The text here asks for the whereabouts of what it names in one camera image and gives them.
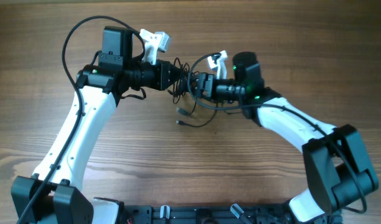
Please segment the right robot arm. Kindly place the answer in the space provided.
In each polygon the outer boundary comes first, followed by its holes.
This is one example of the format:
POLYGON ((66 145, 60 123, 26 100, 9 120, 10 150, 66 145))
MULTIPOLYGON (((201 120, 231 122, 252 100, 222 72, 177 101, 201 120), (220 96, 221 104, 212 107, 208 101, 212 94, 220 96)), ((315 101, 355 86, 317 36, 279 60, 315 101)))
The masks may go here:
POLYGON ((350 124, 321 122, 265 86, 255 53, 233 57, 233 79, 226 77, 226 58, 224 51, 202 56, 214 73, 195 73, 191 67, 186 89, 202 107, 240 109, 247 119, 301 152, 308 187, 287 203, 295 221, 306 223, 341 210, 365 213, 366 195, 378 189, 379 180, 358 130, 350 124))

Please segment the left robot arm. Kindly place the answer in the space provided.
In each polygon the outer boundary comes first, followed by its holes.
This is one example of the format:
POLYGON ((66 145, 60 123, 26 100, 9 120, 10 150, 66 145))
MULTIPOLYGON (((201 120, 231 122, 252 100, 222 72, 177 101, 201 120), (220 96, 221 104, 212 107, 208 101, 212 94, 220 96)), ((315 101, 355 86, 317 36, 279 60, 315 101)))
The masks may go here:
POLYGON ((157 54, 170 36, 107 26, 103 45, 73 79, 75 96, 52 147, 30 177, 18 176, 11 195, 19 223, 122 223, 124 204, 82 194, 85 169, 96 140, 128 90, 143 100, 145 89, 166 90, 183 70, 157 54))

